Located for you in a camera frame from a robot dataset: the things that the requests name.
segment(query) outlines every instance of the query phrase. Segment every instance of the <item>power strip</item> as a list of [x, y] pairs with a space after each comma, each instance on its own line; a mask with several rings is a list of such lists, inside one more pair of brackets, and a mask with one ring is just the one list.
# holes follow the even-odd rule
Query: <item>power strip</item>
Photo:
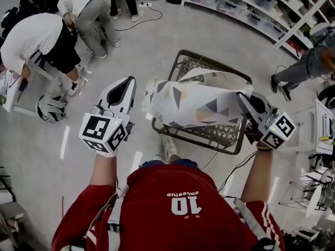
[[138, 7], [151, 7], [151, 3], [143, 3], [143, 4], [138, 4]]

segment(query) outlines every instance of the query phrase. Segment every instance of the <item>person in red shirt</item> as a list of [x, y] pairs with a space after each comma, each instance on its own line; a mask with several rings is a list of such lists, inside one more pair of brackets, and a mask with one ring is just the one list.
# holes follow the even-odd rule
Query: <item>person in red shirt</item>
[[97, 155], [89, 186], [67, 211], [52, 251], [78, 250], [285, 250], [266, 204], [273, 151], [258, 143], [241, 199], [234, 210], [197, 164], [177, 156], [163, 136], [168, 164], [145, 162], [116, 193], [116, 157]]

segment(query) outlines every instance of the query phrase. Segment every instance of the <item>person in gray pants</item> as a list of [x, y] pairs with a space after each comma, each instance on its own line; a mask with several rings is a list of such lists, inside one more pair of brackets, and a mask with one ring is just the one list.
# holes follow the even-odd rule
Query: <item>person in gray pants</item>
[[[110, 0], [59, 0], [58, 9], [67, 26], [76, 30], [80, 38], [97, 59], [107, 57], [101, 41], [108, 39], [114, 47], [120, 46], [120, 36], [115, 31], [110, 17]], [[104, 28], [107, 38], [101, 32], [96, 19]]]
[[332, 74], [333, 78], [335, 73], [334, 60], [335, 36], [328, 38], [324, 45], [306, 51], [301, 59], [289, 68], [271, 75], [271, 90], [273, 93], [277, 93], [278, 84], [286, 82], [286, 85], [281, 86], [281, 91], [286, 100], [291, 101], [291, 90], [302, 82], [328, 74]]

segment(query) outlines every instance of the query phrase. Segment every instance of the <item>black and white square marker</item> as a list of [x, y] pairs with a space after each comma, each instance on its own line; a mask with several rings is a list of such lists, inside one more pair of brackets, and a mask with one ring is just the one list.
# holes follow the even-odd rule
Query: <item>black and white square marker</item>
[[95, 151], [108, 153], [105, 146], [103, 146], [101, 143], [97, 143], [97, 142], [93, 142], [93, 141], [89, 141], [89, 140], [84, 140], [84, 139], [83, 139], [83, 141], [85, 141], [85, 143], [87, 144], [88, 147], [90, 147], [91, 149], [93, 149]]
[[107, 144], [110, 146], [112, 151], [115, 151], [117, 146], [121, 143], [121, 141], [126, 137], [126, 132], [123, 126], [119, 126], [118, 129], [114, 132], [114, 134], [107, 141]]
[[276, 126], [284, 133], [286, 137], [289, 137], [289, 135], [291, 135], [294, 130], [294, 125], [290, 121], [288, 121], [285, 116], [282, 116], [278, 120]]
[[102, 140], [106, 133], [109, 122], [110, 119], [108, 118], [90, 116], [90, 119], [88, 120], [84, 129], [83, 136], [96, 140]]
[[280, 145], [284, 143], [284, 140], [282, 140], [277, 135], [269, 131], [269, 133], [263, 139], [263, 142], [276, 150]]

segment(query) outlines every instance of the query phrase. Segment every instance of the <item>person in white shirt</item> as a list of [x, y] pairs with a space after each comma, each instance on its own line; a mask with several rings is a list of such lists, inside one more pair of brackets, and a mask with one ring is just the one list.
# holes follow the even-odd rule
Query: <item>person in white shirt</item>
[[0, 48], [0, 72], [9, 69], [28, 78], [30, 69], [26, 60], [40, 51], [51, 66], [72, 81], [69, 96], [75, 95], [85, 84], [75, 67], [81, 60], [74, 49], [71, 33], [57, 15], [42, 13], [23, 19], [13, 27], [6, 40], [0, 42]]
[[58, 9], [67, 26], [78, 32], [78, 35], [93, 52], [95, 58], [107, 57], [106, 50], [101, 46], [100, 38], [95, 37], [96, 19], [105, 29], [108, 39], [114, 47], [120, 46], [120, 37], [115, 31], [110, 17], [110, 0], [59, 0]]

